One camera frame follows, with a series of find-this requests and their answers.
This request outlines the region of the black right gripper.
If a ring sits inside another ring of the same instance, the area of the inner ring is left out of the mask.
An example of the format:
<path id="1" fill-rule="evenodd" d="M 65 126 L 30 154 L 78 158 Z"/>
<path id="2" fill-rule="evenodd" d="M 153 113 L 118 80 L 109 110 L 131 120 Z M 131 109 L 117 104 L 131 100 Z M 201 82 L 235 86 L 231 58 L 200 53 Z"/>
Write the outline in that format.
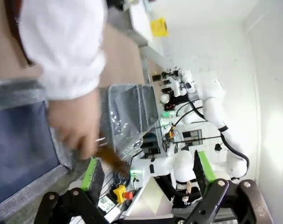
<path id="1" fill-rule="evenodd" d="M 168 96 L 169 101 L 164 104 L 164 110 L 174 110 L 179 104 L 187 102 L 187 94 L 175 97 L 173 92 L 164 93 L 163 96 Z"/>

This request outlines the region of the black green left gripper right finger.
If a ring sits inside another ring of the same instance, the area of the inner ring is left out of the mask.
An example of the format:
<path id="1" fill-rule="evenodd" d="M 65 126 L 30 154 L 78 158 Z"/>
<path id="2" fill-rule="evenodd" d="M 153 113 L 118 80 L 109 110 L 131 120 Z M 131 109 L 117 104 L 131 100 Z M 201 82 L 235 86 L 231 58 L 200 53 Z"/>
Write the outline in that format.
<path id="1" fill-rule="evenodd" d="M 193 171 L 202 194 L 186 224 L 211 224 L 220 209 L 230 209 L 239 224 L 272 224 L 270 212 L 257 183 L 216 178 L 204 152 L 194 153 Z"/>

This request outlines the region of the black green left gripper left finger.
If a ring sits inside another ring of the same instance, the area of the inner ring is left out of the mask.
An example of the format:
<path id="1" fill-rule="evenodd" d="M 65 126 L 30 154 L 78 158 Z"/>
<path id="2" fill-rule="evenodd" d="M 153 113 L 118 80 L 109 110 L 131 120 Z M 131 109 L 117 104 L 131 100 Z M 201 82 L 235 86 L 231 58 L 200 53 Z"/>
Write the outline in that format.
<path id="1" fill-rule="evenodd" d="M 99 159 L 90 160 L 79 187 L 67 190 L 63 195 L 56 192 L 44 194 L 35 216 L 35 224 L 69 224 L 80 216 L 86 224 L 107 224 L 97 208 L 104 171 Z"/>

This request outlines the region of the person's bare hand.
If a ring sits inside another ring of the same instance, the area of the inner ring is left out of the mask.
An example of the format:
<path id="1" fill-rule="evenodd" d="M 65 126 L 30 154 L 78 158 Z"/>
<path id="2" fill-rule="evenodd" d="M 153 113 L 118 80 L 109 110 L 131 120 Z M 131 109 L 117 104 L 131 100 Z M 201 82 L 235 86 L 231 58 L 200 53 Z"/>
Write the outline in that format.
<path id="1" fill-rule="evenodd" d="M 78 98 L 48 104 L 49 124 L 67 148 L 80 151 L 82 160 L 92 157 L 97 150 L 100 117 L 98 89 Z"/>

